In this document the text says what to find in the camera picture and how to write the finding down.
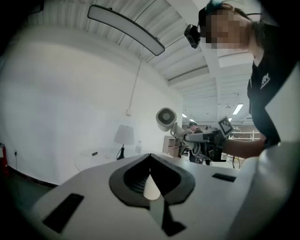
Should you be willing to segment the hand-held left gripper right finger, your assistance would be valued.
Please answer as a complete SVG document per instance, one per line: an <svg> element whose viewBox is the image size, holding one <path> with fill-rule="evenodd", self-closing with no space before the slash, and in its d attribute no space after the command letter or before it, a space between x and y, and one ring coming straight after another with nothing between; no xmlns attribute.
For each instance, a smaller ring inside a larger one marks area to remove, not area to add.
<svg viewBox="0 0 300 240"><path fill-rule="evenodd" d="M191 173L195 186L186 200L171 205L159 194L150 200L151 240L224 240L246 198L255 172L255 160L248 159L241 170L206 166L176 160L160 154L173 167Z"/></svg>

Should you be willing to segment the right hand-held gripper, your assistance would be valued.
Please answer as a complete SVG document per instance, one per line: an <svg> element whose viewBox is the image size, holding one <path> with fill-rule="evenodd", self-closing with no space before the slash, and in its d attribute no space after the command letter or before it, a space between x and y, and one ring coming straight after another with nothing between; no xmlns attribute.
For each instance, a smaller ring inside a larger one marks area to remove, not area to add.
<svg viewBox="0 0 300 240"><path fill-rule="evenodd" d="M184 139L191 143L204 143L204 153L212 162L221 162L225 140L233 131L233 126L227 116L206 126L204 133L187 134Z"/></svg>

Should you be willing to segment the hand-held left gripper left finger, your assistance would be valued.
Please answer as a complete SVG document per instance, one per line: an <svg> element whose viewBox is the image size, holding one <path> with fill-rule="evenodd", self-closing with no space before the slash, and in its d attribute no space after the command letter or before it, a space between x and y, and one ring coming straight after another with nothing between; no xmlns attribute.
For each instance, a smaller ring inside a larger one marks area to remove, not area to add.
<svg viewBox="0 0 300 240"><path fill-rule="evenodd" d="M164 232L147 209L126 206L111 192L110 175L138 156L88 168L43 195L32 207L33 216L52 239L162 240ZM62 233L43 220L70 194L82 195Z"/></svg>

